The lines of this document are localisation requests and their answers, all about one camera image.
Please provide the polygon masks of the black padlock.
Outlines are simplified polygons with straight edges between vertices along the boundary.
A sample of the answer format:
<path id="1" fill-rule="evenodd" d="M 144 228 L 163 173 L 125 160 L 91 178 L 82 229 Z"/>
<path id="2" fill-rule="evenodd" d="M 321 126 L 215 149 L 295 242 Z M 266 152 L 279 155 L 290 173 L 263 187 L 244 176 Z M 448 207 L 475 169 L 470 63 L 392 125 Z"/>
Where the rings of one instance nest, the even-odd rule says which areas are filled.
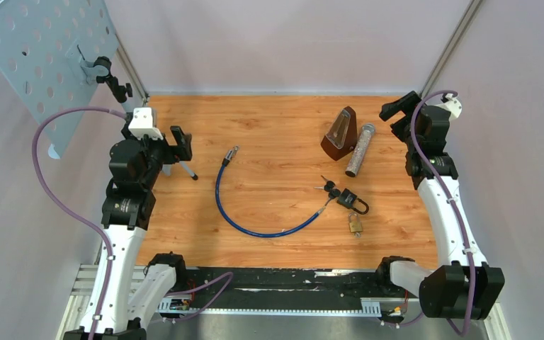
<path id="1" fill-rule="evenodd" d="M 337 198 L 337 203 L 344 208 L 347 208 L 349 210 L 354 211 L 355 213 L 358 213 L 360 215 L 366 215 L 370 207 L 364 200 L 360 199 L 354 192 L 350 191 L 349 189 L 345 188 Z M 361 210 L 356 207 L 356 204 L 360 204 L 364 207 L 364 210 Z"/>

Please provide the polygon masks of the small brass padlock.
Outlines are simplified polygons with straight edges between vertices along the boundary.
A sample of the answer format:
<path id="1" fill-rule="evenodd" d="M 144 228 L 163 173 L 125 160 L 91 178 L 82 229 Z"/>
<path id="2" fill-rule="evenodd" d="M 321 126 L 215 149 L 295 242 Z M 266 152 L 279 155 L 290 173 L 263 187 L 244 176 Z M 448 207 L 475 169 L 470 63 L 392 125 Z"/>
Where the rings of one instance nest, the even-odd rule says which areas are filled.
<path id="1" fill-rule="evenodd" d="M 354 235 L 356 232 L 363 232 L 363 225 L 361 223 L 361 219 L 358 213 L 356 212 L 350 212 L 348 215 L 348 227 L 349 231 L 352 235 Z"/>

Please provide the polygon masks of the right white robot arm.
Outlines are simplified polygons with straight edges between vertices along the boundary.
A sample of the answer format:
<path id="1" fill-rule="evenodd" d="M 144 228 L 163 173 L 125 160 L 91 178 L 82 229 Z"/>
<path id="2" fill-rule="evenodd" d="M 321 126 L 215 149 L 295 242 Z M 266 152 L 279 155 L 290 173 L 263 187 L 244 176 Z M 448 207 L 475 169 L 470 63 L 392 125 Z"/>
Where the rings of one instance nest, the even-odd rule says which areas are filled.
<path id="1" fill-rule="evenodd" d="M 429 318 L 483 320 L 505 277 L 503 270 L 488 264 L 477 245 L 460 200 L 458 170 L 445 151 L 448 130 L 463 105 L 454 91 L 435 95 L 441 102 L 429 105 L 428 98 L 411 91 L 384 104 L 379 116 L 387 121 L 403 113 L 390 127 L 407 146 L 405 169 L 431 221 L 439 266 L 429 270 L 411 258 L 386 256 L 377 268 L 376 285 L 384 295 L 404 289 L 418 297 Z"/>

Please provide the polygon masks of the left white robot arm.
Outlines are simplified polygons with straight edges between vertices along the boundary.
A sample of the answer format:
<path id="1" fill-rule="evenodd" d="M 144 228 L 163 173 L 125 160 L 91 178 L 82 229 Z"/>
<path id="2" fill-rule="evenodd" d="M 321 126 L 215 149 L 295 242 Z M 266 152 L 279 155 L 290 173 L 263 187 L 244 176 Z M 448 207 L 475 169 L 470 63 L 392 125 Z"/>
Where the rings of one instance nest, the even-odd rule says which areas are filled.
<path id="1" fill-rule="evenodd" d="M 132 277 L 156 199 L 153 187 L 165 166 L 192 158 L 191 135 L 170 127 L 175 144 L 165 138 L 125 139 L 110 149 L 112 178 L 102 206 L 102 232 L 109 243 L 101 253 L 93 292 L 78 329 L 64 339 L 146 339 L 157 306 L 168 291 L 188 285 L 183 257 L 156 254 L 139 288 L 131 291 Z"/>

